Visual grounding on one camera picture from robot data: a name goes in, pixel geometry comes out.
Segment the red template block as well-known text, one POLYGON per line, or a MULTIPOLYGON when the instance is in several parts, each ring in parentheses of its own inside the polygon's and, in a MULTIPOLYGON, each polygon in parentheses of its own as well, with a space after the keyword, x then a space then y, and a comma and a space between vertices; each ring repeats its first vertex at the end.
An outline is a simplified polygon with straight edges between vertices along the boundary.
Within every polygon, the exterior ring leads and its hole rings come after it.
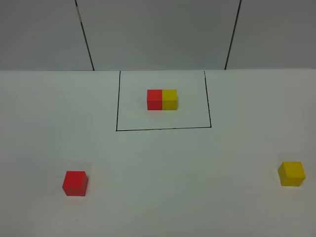
POLYGON ((162 110, 162 89, 147 90, 147 110, 162 110))

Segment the yellow template block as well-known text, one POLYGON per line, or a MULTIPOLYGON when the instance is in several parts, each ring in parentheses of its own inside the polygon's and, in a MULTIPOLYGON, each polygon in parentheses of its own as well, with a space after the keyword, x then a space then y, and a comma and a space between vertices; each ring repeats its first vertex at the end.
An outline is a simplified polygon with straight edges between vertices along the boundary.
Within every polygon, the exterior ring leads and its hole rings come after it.
POLYGON ((162 109, 163 110, 177 110, 178 97, 176 89, 162 90, 162 109))

